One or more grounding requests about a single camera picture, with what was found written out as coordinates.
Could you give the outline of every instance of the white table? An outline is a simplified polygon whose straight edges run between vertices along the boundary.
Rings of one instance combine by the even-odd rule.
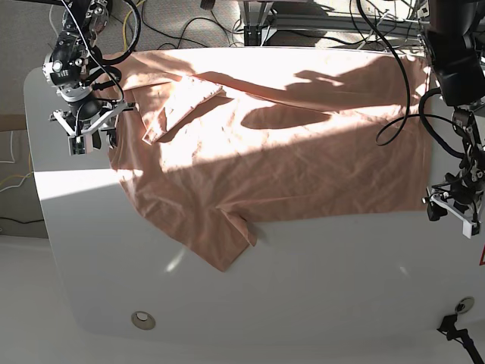
[[[106,151],[69,156],[48,118],[64,108],[41,69],[25,81],[33,166],[58,272],[90,333],[175,344],[355,343],[435,329],[463,297],[485,318],[483,237],[455,218],[396,213],[259,224],[260,240],[220,273],[139,217]],[[450,110],[434,100],[433,112]],[[436,129],[456,148],[445,124]],[[433,151],[431,179],[456,160]],[[157,325],[141,331],[136,310]]]

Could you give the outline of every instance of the pink cloth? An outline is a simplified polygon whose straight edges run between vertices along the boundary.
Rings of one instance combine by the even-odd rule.
[[[425,62],[402,61],[415,110]],[[418,119],[375,143],[405,109],[388,55],[190,49],[137,52],[120,69],[139,112],[119,118],[111,166],[141,216],[221,271],[256,244],[251,222],[423,209]]]

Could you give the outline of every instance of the floor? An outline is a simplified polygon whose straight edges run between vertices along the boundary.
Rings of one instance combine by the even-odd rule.
[[[357,14],[355,1],[352,11]],[[370,3],[363,1],[364,9],[371,10]],[[396,11],[399,17],[405,17],[409,6],[405,0],[389,2],[375,0],[373,5],[381,11],[388,9],[392,14]],[[147,0],[145,2],[145,20],[152,27],[162,30],[175,38],[180,37],[182,29],[188,21],[195,17],[206,17],[214,19],[213,15],[202,10],[199,0]],[[321,14],[322,16],[347,16],[349,17],[349,0],[317,0],[309,1],[306,5],[289,4],[284,5],[286,12],[294,11],[303,14]],[[13,0],[2,0],[0,2],[0,70],[2,70],[2,81],[0,82],[0,114],[23,114],[23,80],[28,73],[41,67],[46,55],[55,44],[56,35],[49,24],[50,5],[41,5],[32,2],[18,2]],[[129,8],[120,0],[114,0],[113,15],[118,20],[123,20]],[[63,10],[60,7],[53,7],[53,24],[60,28]],[[236,2],[218,0],[214,8],[214,16],[227,29],[232,30],[239,20],[239,6]],[[99,48],[104,54],[113,54],[123,49],[122,24],[118,20],[110,21],[107,28],[99,38]],[[334,36],[348,42],[354,42],[361,38],[357,33],[327,33],[326,36]],[[240,35],[229,37],[217,25],[210,21],[194,20],[184,33],[187,39],[200,42],[209,47],[241,46]],[[167,42],[175,42],[162,36],[147,27],[142,27],[142,34],[136,49],[138,51],[171,48],[164,45]],[[277,33],[269,42],[270,46],[310,46],[328,47],[340,46],[327,39],[308,38],[292,33]],[[199,45],[182,41],[180,48],[192,48]],[[0,133],[0,160],[8,159],[10,134]],[[28,137],[27,132],[15,132],[14,150],[18,156],[18,163],[14,165],[0,164],[0,180],[11,174],[26,174],[28,172]],[[35,220],[42,218],[39,200],[36,195],[34,178],[25,181],[21,188],[10,189],[0,193],[0,217],[10,217],[19,220]],[[47,231],[43,224],[22,225],[12,221],[0,220],[0,234],[10,234],[28,237],[47,237]]]

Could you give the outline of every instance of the yellow cable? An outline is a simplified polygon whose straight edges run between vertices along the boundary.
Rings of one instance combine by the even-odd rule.
[[[136,4],[136,7],[138,8],[141,4],[146,2],[146,0],[142,0]],[[128,14],[126,17],[124,17],[123,21],[123,44],[124,44],[124,51],[126,52],[128,49],[128,42],[127,42],[127,23],[128,23],[128,18],[130,17],[131,13],[133,13],[133,10],[128,11]]]
[[[25,176],[22,176],[21,174],[12,174],[11,176],[8,176],[4,178],[2,181],[0,181],[0,186],[7,182],[8,180],[11,180],[12,178],[31,178],[32,177],[32,164],[30,162],[30,152],[29,152],[29,173],[26,174]]]

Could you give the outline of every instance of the folded cloth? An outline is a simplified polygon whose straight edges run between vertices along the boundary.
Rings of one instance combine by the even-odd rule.
[[[425,62],[402,62],[414,111]],[[251,222],[423,209],[430,139],[418,119],[375,143],[405,111],[388,55],[187,49],[136,52],[120,69],[139,110],[118,119],[111,167],[142,217],[221,271],[256,244]]]

